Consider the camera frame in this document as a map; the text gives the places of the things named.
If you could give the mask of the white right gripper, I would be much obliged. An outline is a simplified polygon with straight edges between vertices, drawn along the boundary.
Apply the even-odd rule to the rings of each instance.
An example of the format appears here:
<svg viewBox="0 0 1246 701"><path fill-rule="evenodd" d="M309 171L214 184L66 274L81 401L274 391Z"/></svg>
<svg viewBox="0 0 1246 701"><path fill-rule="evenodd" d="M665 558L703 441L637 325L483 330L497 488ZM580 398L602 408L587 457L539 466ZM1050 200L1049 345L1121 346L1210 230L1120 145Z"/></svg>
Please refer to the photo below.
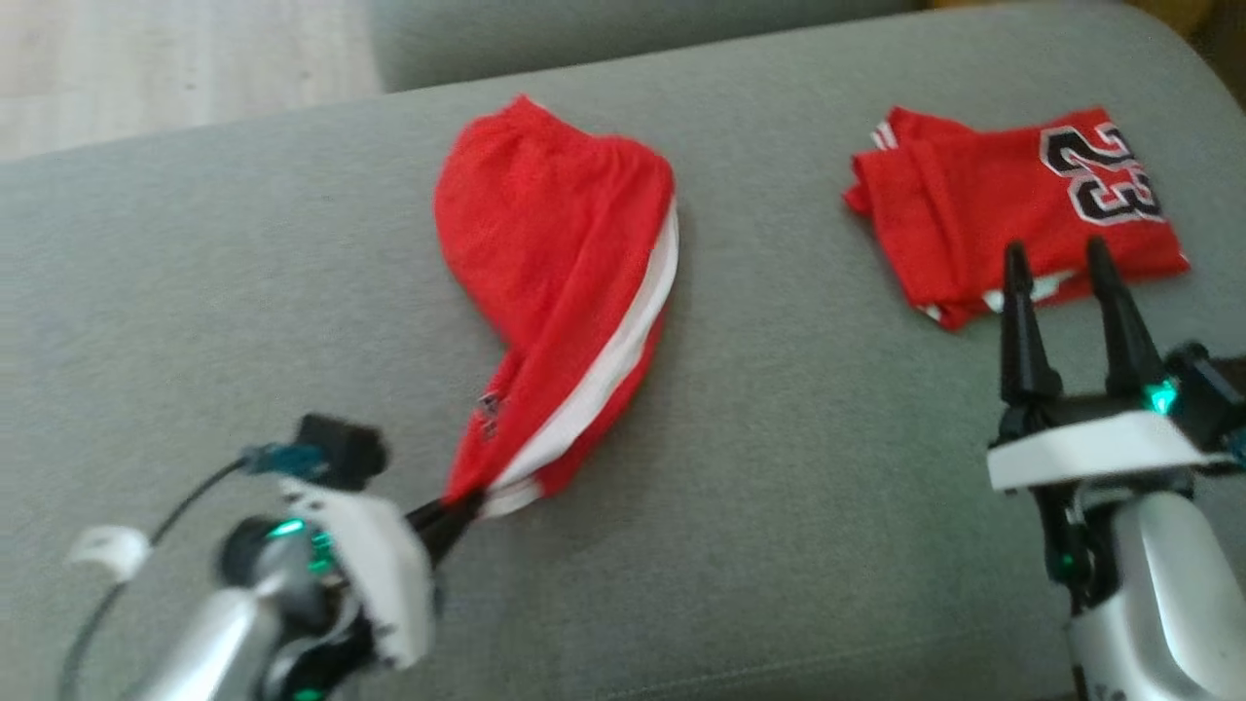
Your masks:
<svg viewBox="0 0 1246 701"><path fill-rule="evenodd" d="M1197 445L1191 430L1149 398L1124 398L1161 385L1164 364L1101 237L1087 242L1087 270L1101 314L1111 396L1060 396L1062 377L1047 362L1034 314L1025 247L1011 242L1006 249L1001 398L1007 408L987 449L992 489L1028 491L1181 467L1227 473L1231 449Z"/></svg>

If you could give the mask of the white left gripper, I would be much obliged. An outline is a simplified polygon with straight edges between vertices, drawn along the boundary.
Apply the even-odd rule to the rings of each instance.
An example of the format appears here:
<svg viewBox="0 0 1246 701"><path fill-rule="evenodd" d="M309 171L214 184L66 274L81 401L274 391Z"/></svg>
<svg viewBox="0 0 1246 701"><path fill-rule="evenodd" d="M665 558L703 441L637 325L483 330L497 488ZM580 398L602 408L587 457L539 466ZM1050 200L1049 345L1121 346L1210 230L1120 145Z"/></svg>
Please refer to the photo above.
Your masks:
<svg viewBox="0 0 1246 701"><path fill-rule="evenodd" d="M290 476L283 479L283 496L292 515L330 535L336 562L373 628L380 661L397 670L422 661L435 639L432 568L440 568L477 520L483 493L434 498L406 518L386 498Z"/></svg>

